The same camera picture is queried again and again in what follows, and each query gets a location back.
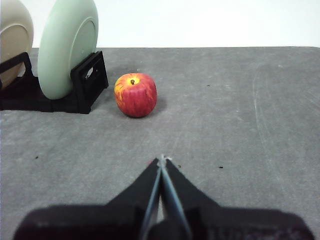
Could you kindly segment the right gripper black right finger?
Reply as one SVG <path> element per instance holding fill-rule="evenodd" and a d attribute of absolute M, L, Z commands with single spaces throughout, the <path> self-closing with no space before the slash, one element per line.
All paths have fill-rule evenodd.
<path fill-rule="evenodd" d="M 277 209 L 225 207 L 195 187 L 168 159 L 161 161 L 167 207 L 193 240 L 313 240 L 296 214 Z"/>

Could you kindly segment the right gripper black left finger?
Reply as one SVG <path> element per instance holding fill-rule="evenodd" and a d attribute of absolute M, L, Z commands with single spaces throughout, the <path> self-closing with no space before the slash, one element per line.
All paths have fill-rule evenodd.
<path fill-rule="evenodd" d="M 157 219 L 158 159 L 107 204 L 51 205 L 29 212 L 15 240 L 140 240 Z"/>

